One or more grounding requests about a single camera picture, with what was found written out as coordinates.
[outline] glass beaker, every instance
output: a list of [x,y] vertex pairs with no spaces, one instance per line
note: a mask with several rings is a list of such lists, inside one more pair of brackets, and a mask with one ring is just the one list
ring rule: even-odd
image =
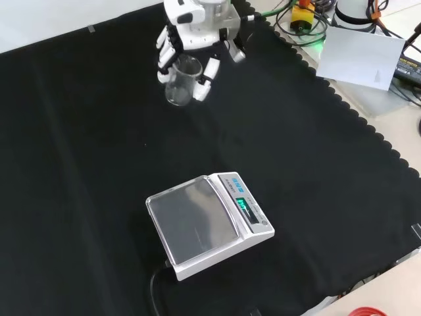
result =
[[193,97],[196,80],[202,74],[202,65],[194,57],[180,55],[172,65],[172,74],[165,87],[165,97],[168,102],[183,106]]

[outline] weighing scale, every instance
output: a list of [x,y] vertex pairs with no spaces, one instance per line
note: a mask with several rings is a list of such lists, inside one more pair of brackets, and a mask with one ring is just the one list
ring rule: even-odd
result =
[[236,172],[200,176],[146,200],[178,280],[275,234]]

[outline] green digital display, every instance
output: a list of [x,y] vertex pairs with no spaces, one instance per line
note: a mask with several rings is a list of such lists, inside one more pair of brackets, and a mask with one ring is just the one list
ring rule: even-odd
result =
[[250,224],[257,224],[259,221],[257,220],[256,215],[252,212],[249,204],[245,201],[245,198],[239,197],[235,199],[238,203],[239,208],[243,211],[244,215],[249,219]]

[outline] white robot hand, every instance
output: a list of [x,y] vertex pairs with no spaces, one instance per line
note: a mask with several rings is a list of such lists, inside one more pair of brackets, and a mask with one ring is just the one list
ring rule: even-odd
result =
[[[158,79],[169,81],[172,64],[185,51],[206,49],[225,41],[233,60],[245,58],[244,52],[234,43],[241,19],[228,0],[164,0],[169,23],[157,40],[159,50]],[[212,56],[196,83],[193,97],[206,98],[220,65],[219,58]]]

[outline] label on scale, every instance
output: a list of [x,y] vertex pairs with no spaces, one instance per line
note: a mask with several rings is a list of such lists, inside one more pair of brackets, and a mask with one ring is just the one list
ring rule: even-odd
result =
[[238,174],[219,174],[218,177],[251,231],[254,233],[266,232],[268,221]]

